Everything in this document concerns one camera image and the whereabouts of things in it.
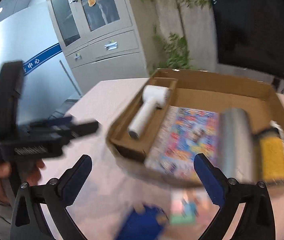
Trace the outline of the person's left hand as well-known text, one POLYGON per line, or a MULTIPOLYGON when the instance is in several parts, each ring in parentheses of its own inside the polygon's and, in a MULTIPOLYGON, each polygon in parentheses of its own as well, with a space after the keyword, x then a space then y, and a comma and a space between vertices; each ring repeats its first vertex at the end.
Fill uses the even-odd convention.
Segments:
MULTIPOLYGON (((38 182, 42 178, 41 170, 45 169, 45 163, 42 159, 36 161, 35 167, 29 173, 26 181, 30 184, 30 186, 38 185, 38 182)), ((9 178, 11 174, 11 165, 9 163, 0 164, 0 202, 4 204, 9 204, 9 199, 6 196, 4 188, 2 186, 2 179, 9 178)))

